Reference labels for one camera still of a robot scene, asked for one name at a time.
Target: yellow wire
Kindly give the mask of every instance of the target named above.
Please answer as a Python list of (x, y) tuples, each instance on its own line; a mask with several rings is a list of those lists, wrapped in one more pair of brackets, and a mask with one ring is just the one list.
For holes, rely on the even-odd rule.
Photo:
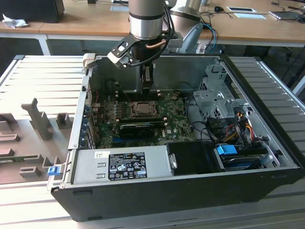
[(229, 136), (226, 140), (224, 140), (224, 142), (227, 142), (229, 140), (231, 140), (233, 137), (235, 137), (237, 135), (237, 132), (235, 132), (234, 134), (232, 134), (231, 136)]

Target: blue drive latch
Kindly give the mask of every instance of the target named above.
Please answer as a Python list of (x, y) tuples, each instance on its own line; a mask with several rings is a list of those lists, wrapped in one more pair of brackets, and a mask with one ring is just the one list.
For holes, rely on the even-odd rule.
[(217, 151), (219, 155), (237, 154), (234, 145), (220, 145), (217, 147)]

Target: desk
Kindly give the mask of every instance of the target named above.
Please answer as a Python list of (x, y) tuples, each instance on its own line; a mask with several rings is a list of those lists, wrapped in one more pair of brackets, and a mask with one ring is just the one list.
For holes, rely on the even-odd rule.
[[(119, 41), (129, 34), (128, 12), (110, 11), (111, 3), (63, 0), (65, 14), (56, 24), (30, 22), (27, 28), (10, 29), (0, 25), (0, 37), (38, 39), (43, 54), (50, 55), (48, 39)], [(268, 13), (281, 8), (271, 5), (270, 0), (213, 0), (213, 3), (226, 6), (250, 7), (258, 13)], [(286, 6), (300, 7), (300, 3), (282, 1)], [(203, 10), (214, 10), (210, 4)], [(239, 19), (231, 14), (214, 14), (211, 18), (213, 27), (218, 31), (218, 44), (262, 45), (303, 47), (305, 44), (305, 25), (296, 21), (276, 21), (271, 15), (264, 15), (266, 20)], [(207, 43), (211, 33), (204, 30), (200, 43)]]
[[(213, 28), (218, 31), (219, 44), (239, 44), (239, 45), (262, 45), (262, 46), (290, 46), (303, 47), (305, 44), (305, 26), (296, 21), (277, 21), (270, 14), (263, 15), (262, 19), (238, 18), (226, 7), (253, 8), (257, 13), (265, 14), (269, 11), (281, 11), (278, 6), (271, 5), (270, 0), (214, 0), (213, 3), (221, 4), (225, 12), (230, 12), (233, 18), (226, 13), (214, 13), (211, 18)], [(281, 1), (285, 6), (301, 7), (293, 1)], [(200, 11), (214, 12), (215, 5), (209, 4), (201, 7)], [(205, 32), (201, 34), (201, 39), (209, 39)]]

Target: blue cable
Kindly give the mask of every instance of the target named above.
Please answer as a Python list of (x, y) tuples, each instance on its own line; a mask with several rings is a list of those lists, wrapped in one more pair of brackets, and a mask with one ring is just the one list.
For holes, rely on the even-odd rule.
[(214, 36), (214, 45), (213, 45), (213, 48), (211, 49), (211, 52), (210, 52), (210, 54), (212, 54), (212, 52), (213, 52), (213, 50), (214, 50), (214, 48), (215, 48), (215, 45), (216, 45), (216, 34), (215, 34), (215, 31), (209, 26), (209, 25), (207, 25), (207, 24), (204, 24), (206, 27), (208, 27), (211, 31), (212, 31), (212, 33), (213, 33), (213, 36)]

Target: motherboard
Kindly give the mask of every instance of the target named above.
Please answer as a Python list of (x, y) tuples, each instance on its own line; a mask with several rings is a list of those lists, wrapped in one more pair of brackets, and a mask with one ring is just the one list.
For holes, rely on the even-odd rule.
[(95, 130), (98, 148), (159, 146), (195, 140), (178, 92), (158, 93), (154, 100), (109, 95), (100, 101)]

